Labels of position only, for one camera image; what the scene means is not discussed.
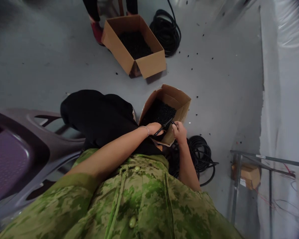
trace silver bangle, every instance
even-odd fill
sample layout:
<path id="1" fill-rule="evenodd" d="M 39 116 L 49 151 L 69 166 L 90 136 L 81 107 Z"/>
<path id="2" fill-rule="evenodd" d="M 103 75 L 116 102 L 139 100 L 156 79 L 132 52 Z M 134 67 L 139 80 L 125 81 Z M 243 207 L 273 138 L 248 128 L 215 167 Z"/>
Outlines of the silver bangle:
<path id="1" fill-rule="evenodd" d="M 150 131 L 146 126 L 140 126 L 139 128 L 141 128 L 141 127 L 146 128 L 146 129 L 148 130 L 148 132 Z"/>

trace person's leg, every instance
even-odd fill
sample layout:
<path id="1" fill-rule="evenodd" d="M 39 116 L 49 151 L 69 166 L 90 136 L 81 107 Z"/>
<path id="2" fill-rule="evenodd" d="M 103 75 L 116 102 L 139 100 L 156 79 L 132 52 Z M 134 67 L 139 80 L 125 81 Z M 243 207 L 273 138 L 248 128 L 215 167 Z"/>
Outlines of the person's leg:
<path id="1" fill-rule="evenodd" d="M 101 42 L 103 29 L 100 27 L 100 23 L 99 23 L 100 16 L 97 8 L 97 0 L 83 0 L 83 3 L 90 16 L 94 37 L 100 45 L 103 45 Z"/>
<path id="2" fill-rule="evenodd" d="M 126 8 L 128 14 L 138 14 L 137 0 L 126 0 Z"/>
<path id="3" fill-rule="evenodd" d="M 117 95 L 103 95 L 95 90 L 72 93 L 62 102 L 60 111 L 65 124 L 85 135 L 84 150 L 103 147 L 138 128 L 130 103 Z M 149 138 L 134 153 L 162 154 Z"/>

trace open cardboard box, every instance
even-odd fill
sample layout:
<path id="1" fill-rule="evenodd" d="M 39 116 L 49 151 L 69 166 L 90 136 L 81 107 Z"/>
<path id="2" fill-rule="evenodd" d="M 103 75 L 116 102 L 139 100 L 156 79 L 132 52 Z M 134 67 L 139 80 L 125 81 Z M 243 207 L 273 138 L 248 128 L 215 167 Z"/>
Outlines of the open cardboard box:
<path id="1" fill-rule="evenodd" d="M 232 165 L 232 179 L 236 178 L 236 164 Z M 241 167 L 240 184 L 249 188 L 250 190 L 256 189 L 260 183 L 259 168 L 252 164 L 243 163 Z"/>
<path id="2" fill-rule="evenodd" d="M 176 114 L 173 118 L 173 121 L 181 121 L 182 123 L 185 122 L 191 98 L 181 90 L 163 84 L 162 87 L 158 90 L 155 90 L 146 101 L 142 110 L 142 114 L 140 116 L 139 125 L 156 98 L 176 109 Z M 153 141 L 158 144 L 170 147 L 173 144 L 174 140 L 175 138 L 172 130 L 172 125 L 170 125 L 162 141 Z"/>
<path id="3" fill-rule="evenodd" d="M 140 31 L 153 54 L 134 60 L 119 35 Z M 144 19 L 140 15 L 124 16 L 105 21 L 102 43 L 112 52 L 126 74 L 143 75 L 144 79 L 166 70 L 165 52 Z"/>

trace metal rack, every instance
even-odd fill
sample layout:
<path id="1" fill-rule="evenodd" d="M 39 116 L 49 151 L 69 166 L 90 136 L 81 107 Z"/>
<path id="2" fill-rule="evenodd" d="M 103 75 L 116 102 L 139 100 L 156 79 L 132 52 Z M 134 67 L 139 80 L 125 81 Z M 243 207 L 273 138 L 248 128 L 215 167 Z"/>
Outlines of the metal rack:
<path id="1" fill-rule="evenodd" d="M 294 166 L 299 167 L 299 162 L 295 161 L 290 161 L 290 160 L 285 160 L 285 159 L 280 159 L 280 158 L 273 158 L 273 157 L 268 157 L 268 156 L 262 156 L 262 155 L 257 155 L 257 154 L 250 154 L 246 152 L 241 152 L 241 151 L 236 151 L 236 150 L 231 150 L 230 151 L 232 154 L 234 154 L 234 160 L 237 163 L 237 171 L 236 171 L 236 179 L 234 183 L 234 199 L 233 199 L 233 207 L 232 207 L 232 217 L 231 217 L 231 223 L 234 225 L 235 224 L 235 219 L 236 219 L 236 206 L 237 206 L 237 193 L 238 193 L 238 185 L 240 183 L 240 177 L 241 177 L 241 167 L 242 167 L 242 161 L 246 158 L 257 164 L 259 167 L 263 169 L 269 170 L 269 228 L 270 228 L 270 238 L 272 239 L 273 234 L 272 234 L 272 172 L 277 172 L 285 175 L 289 175 L 292 177 L 296 177 L 295 174 L 289 173 L 289 172 L 284 172 L 278 169 L 271 168 L 259 161 L 259 159 L 266 159 L 269 161 L 275 161 L 279 163 L 284 163 L 284 164 L 290 164 Z"/>

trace black plastic pellet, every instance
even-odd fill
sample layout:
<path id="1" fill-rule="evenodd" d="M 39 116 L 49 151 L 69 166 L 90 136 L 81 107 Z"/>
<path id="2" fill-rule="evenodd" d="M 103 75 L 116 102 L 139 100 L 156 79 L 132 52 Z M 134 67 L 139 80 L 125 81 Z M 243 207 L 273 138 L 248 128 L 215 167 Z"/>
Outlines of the black plastic pellet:
<path id="1" fill-rule="evenodd" d="M 158 122 L 161 125 L 168 122 L 171 118 L 174 118 L 176 110 L 164 102 L 155 99 L 151 107 L 148 109 L 141 125 L 147 125 L 149 123 Z M 164 130 L 168 130 L 170 123 L 164 127 Z"/>
<path id="2" fill-rule="evenodd" d="M 119 39 L 134 60 L 153 54 L 140 31 L 123 32 L 119 35 Z"/>

